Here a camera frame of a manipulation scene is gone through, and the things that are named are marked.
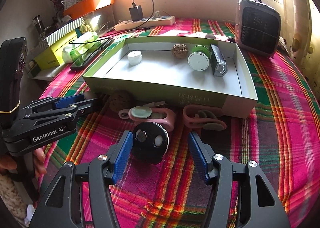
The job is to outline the person's left hand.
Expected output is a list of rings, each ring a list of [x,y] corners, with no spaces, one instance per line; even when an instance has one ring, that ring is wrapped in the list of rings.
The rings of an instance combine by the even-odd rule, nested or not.
[[[45,167],[45,159],[46,155],[44,154],[43,149],[40,147],[33,151],[33,155],[31,157],[27,156],[26,158],[22,158],[21,162],[25,163],[25,166],[28,170],[33,169],[36,177],[40,177],[43,174],[47,173]],[[1,155],[1,174],[5,175],[10,170],[17,169],[17,160],[15,160],[11,155]]]

